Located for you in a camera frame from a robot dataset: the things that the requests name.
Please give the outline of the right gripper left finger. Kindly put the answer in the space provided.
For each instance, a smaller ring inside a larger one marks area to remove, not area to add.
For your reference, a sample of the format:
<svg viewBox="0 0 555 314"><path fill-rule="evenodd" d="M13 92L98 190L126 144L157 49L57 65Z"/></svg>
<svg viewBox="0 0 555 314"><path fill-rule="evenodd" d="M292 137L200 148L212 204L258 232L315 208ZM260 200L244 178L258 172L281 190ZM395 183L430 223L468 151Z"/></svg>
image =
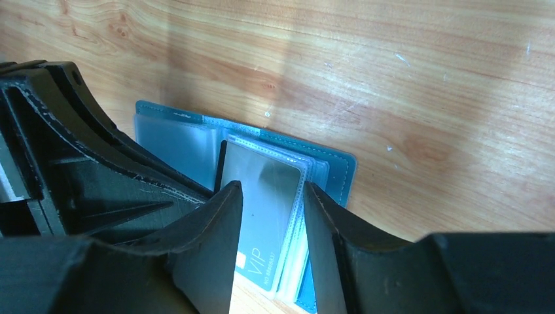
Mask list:
<svg viewBox="0 0 555 314"><path fill-rule="evenodd" d="M2 313L228 313L243 195L232 181L135 245L1 240Z"/></svg>

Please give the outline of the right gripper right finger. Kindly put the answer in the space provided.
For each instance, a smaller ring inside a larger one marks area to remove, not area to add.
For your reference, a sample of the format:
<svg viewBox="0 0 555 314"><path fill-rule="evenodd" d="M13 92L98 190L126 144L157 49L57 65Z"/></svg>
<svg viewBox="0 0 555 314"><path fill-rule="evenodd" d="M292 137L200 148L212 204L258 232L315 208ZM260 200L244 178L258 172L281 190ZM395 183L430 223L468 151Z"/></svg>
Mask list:
<svg viewBox="0 0 555 314"><path fill-rule="evenodd" d="M553 313L552 232L432 233L412 243L314 183L304 214L320 313Z"/></svg>

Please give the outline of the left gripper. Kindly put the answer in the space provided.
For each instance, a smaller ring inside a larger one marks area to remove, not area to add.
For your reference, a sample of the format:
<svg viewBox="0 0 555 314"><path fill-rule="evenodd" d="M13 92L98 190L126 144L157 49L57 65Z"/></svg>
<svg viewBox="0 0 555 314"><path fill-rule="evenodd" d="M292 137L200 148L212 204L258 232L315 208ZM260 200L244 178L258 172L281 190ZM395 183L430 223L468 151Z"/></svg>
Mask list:
<svg viewBox="0 0 555 314"><path fill-rule="evenodd" d="M118 130L75 63L1 63L1 237L129 243L212 195Z"/></svg>

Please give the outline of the teal leather card holder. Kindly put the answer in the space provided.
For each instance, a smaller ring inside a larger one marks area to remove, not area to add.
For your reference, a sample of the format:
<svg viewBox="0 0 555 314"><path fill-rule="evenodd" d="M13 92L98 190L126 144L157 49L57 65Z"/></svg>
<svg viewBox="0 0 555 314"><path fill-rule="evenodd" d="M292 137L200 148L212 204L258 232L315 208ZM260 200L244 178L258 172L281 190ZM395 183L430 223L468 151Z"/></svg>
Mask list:
<svg viewBox="0 0 555 314"><path fill-rule="evenodd" d="M178 172L216 192L239 181L236 273L266 297L317 312L304 219L304 184L346 206L356 157L280 133L148 101L135 105L135 138Z"/></svg>

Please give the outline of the grey VIP credit card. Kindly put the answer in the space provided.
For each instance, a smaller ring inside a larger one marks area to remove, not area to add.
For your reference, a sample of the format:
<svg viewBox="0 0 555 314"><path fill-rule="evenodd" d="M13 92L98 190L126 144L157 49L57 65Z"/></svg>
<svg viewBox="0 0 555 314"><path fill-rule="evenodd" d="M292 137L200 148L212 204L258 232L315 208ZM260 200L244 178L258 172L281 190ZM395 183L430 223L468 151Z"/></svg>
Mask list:
<svg viewBox="0 0 555 314"><path fill-rule="evenodd" d="M278 288L293 232L301 174L283 153L238 136L225 141L221 186L238 181L243 196L236 272L270 296Z"/></svg>

